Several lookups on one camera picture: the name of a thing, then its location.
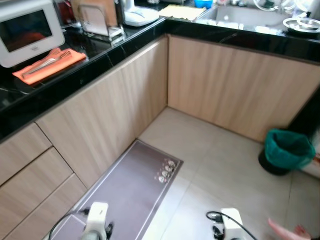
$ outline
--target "kitchen counter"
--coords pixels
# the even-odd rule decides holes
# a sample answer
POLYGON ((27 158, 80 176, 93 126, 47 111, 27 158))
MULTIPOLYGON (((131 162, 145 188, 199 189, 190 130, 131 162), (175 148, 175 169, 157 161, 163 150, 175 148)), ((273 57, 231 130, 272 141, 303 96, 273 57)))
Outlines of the kitchen counter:
MULTIPOLYGON (((186 2, 186 5, 192 4, 191 1, 186 2)), ((140 2, 137 5, 146 6, 147 3, 140 2)), ((167 5, 168 3, 160 3, 152 7, 160 10, 167 5)), ((65 44, 61 49, 72 48, 85 53, 87 58, 34 85, 23 83, 14 77, 12 72, 43 58, 44 55, 16 68, 0 67, 0 141, 163 34, 209 41, 320 65, 319 36, 307 39, 280 30, 268 31, 267 28, 261 32, 261 29, 254 27, 235 29, 227 25, 217 26, 163 17, 143 27, 126 26, 124 31, 125 40, 112 47, 107 42, 85 36, 80 29, 68 28, 64 33, 65 44)))

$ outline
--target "light wood cabinet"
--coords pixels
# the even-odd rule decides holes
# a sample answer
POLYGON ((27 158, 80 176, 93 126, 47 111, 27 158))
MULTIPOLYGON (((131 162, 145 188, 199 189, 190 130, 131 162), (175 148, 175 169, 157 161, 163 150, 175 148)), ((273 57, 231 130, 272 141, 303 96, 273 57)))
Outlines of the light wood cabinet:
POLYGON ((165 107, 166 47, 148 45, 36 121, 87 188, 165 107))
POLYGON ((42 154, 51 143, 32 123, 0 145, 0 185, 42 154))
POLYGON ((134 136, 167 106, 168 39, 162 38, 122 66, 134 136))
POLYGON ((0 239, 30 214, 71 174, 51 148, 0 188, 0 239))
POLYGON ((263 142, 320 83, 320 67, 178 37, 169 39, 168 105, 263 142))
POLYGON ((81 198, 86 187, 73 173, 4 240, 40 240, 81 198))

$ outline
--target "gray mat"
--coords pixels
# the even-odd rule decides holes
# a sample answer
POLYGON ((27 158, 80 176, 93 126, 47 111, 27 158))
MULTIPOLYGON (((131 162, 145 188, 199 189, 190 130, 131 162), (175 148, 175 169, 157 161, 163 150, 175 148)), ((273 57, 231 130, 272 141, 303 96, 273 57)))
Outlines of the gray mat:
MULTIPOLYGON (((93 202, 109 204, 106 225, 113 222, 110 240, 140 240, 177 175, 183 161, 135 141, 104 179, 85 197, 79 208, 93 202), (176 164, 167 182, 159 176, 171 160, 176 164)), ((79 240, 84 217, 72 216, 54 232, 54 240, 79 240)))

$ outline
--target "kitchen sink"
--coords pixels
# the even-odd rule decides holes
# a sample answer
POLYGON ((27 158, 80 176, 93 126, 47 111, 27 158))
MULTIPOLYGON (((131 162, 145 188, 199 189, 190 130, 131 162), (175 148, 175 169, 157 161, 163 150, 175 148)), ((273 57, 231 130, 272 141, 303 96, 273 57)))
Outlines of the kitchen sink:
POLYGON ((210 24, 214 21, 219 26, 222 23, 237 23, 245 26, 268 27, 277 30, 286 30, 283 20, 291 18, 287 13, 277 11, 263 11, 256 8, 241 6, 214 6, 206 10, 197 19, 197 23, 210 24))

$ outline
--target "white microwave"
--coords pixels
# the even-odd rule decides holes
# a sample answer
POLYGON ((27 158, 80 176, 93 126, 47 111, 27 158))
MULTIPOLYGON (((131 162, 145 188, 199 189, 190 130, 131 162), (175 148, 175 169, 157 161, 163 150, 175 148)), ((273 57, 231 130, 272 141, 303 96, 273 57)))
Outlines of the white microwave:
POLYGON ((0 0, 0 65, 10 68, 65 42, 52 0, 0 0))

